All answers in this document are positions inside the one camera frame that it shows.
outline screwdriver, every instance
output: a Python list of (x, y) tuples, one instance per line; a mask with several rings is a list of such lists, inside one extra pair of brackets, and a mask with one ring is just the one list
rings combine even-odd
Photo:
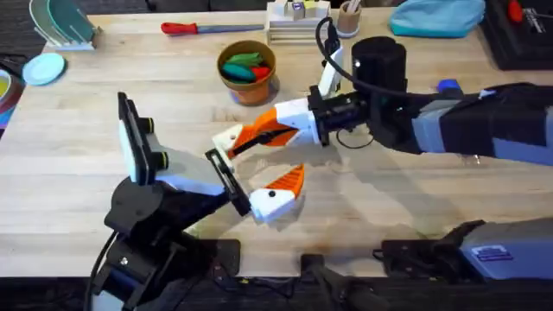
[[(509, 13), (509, 18), (513, 22), (522, 22), (523, 16), (524, 16), (524, 10), (522, 9), (522, 6), (520, 5), (520, 2), (518, 0), (509, 1), (508, 13)], [(548, 15), (548, 14), (533, 13), (532, 15), (537, 17), (544, 17), (544, 18), (553, 18), (552, 15)]]
[(191, 24), (182, 24), (178, 22), (164, 22), (162, 32), (166, 35), (197, 35), (236, 31), (262, 30), (263, 24), (258, 25), (211, 25), (198, 26), (195, 22)]

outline red toy pepper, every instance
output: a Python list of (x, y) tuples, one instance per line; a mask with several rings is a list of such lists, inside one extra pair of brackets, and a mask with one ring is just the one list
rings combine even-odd
[(259, 81), (270, 73), (270, 68), (268, 67), (250, 67), (250, 69), (253, 71), (253, 74), (256, 75), (256, 81)]

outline wooden tabletop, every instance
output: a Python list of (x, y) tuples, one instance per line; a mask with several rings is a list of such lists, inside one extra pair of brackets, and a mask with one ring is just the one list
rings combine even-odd
[[(391, 35), (391, 9), (364, 10), (361, 32), (342, 41)], [(0, 143), (0, 276), (85, 276), (110, 233), (104, 216), (125, 177), (118, 145), (117, 91), (156, 121), (162, 144), (198, 156), (211, 136), (249, 123), (271, 105), (235, 104), (215, 61), (226, 45), (262, 41), (262, 31), (170, 38), (162, 22), (263, 23), (264, 12), (92, 16), (104, 33), (94, 52), (63, 53), (67, 72), (51, 86), (28, 86)], [(479, 31), (460, 40), (397, 38), (408, 51), (412, 92), (456, 78), (465, 92), (515, 81), (553, 84), (552, 73), (496, 69)], [(273, 47), (280, 92), (307, 94), (321, 76), (315, 47)], [(345, 91), (351, 85), (342, 80)], [(514, 221), (553, 215), (553, 168), (457, 155), (408, 155), (378, 143), (258, 147), (237, 160), (239, 179), (260, 187), (306, 162), (299, 217), (273, 227), (241, 219), (231, 206), (192, 229), (202, 238), (238, 238), (244, 276), (293, 276), (304, 252), (328, 255), (340, 272), (382, 276), (371, 251), (384, 238), (440, 237), (473, 219)]]

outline cloth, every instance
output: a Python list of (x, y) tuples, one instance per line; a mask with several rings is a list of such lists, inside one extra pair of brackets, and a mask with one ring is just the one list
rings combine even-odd
[(461, 38), (484, 18), (484, 0), (408, 0), (390, 16), (394, 35)]

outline blue label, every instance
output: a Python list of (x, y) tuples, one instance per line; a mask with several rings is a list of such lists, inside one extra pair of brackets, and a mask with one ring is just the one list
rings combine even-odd
[(511, 253), (502, 245), (473, 247), (471, 251), (481, 262), (512, 260)]

